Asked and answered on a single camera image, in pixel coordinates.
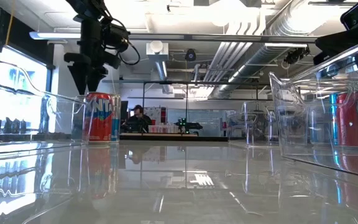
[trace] yellow cable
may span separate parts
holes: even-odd
[[[5,46],[7,46],[7,44],[9,43],[9,35],[11,34],[11,28],[12,28],[14,12],[15,12],[15,0],[12,0],[11,20],[9,21],[9,27],[7,28]]]

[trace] transparent container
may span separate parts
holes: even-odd
[[[282,156],[358,174],[358,45],[270,82]]]
[[[278,146],[278,126],[272,101],[246,101],[227,113],[227,137],[247,146]]]
[[[90,105],[39,91],[26,71],[0,61],[0,152],[86,144],[89,130],[73,121],[93,112]]]

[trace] ceiling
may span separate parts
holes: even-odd
[[[65,0],[16,0],[15,17],[39,32],[79,32],[80,24],[73,21],[75,11]],[[176,34],[225,34],[228,21],[239,19],[246,21],[252,16],[253,8],[245,7],[240,0],[215,0],[210,6],[197,6],[199,0],[105,0],[105,3],[113,17],[123,22],[133,33],[176,33]],[[288,2],[288,0],[262,1],[261,12],[266,15],[268,22],[273,15]],[[12,1],[0,0],[0,7],[10,12]],[[311,35],[320,36],[332,34],[344,30],[339,18],[332,18]],[[133,44],[140,53],[141,61],[135,66],[128,67],[132,73],[148,74],[155,70],[155,65],[146,56],[146,43],[149,41],[136,40]],[[170,60],[167,68],[194,68],[196,63],[211,63],[219,42],[187,42],[168,41]],[[76,41],[69,40],[66,49],[72,52],[79,51]],[[311,47],[311,54],[318,54],[315,46]],[[195,49],[197,53],[196,63],[185,62],[187,49]],[[265,67],[260,79],[267,82],[267,74],[275,72],[279,77],[290,77],[312,64],[313,57],[306,57],[301,62],[291,65],[283,64],[286,54],[277,58],[277,67]],[[126,61],[137,60],[133,49],[125,51],[122,55]],[[190,74],[184,72],[169,72],[172,79],[189,79]]]

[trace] man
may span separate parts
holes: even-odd
[[[147,133],[149,131],[149,125],[152,125],[152,120],[143,114],[143,108],[141,105],[136,105],[134,108],[134,116],[131,116],[126,125],[131,128],[131,131],[138,133]]]

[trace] person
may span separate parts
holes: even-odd
[[[143,114],[143,107],[141,105],[136,105],[134,108],[134,116],[128,119],[126,125],[131,127],[131,131],[148,133],[149,125],[152,125],[152,120]]]

